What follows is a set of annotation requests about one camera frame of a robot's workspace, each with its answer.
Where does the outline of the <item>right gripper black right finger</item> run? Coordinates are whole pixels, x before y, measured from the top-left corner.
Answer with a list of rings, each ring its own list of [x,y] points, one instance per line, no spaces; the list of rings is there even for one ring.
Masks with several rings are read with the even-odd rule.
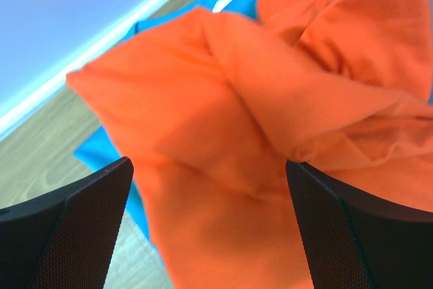
[[[288,161],[286,175],[314,288],[431,288],[432,213]]]

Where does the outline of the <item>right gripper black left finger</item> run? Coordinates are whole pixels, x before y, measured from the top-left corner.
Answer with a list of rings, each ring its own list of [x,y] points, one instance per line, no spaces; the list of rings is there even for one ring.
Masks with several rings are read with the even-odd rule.
[[[122,157],[1,209],[2,288],[103,288],[133,180]]]

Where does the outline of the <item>orange t shirt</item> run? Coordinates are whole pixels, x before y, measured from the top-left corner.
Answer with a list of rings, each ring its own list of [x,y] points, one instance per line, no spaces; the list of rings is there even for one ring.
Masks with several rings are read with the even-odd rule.
[[[203,7],[66,82],[134,165],[176,288],[310,288],[286,179],[306,162],[432,209],[429,0]]]

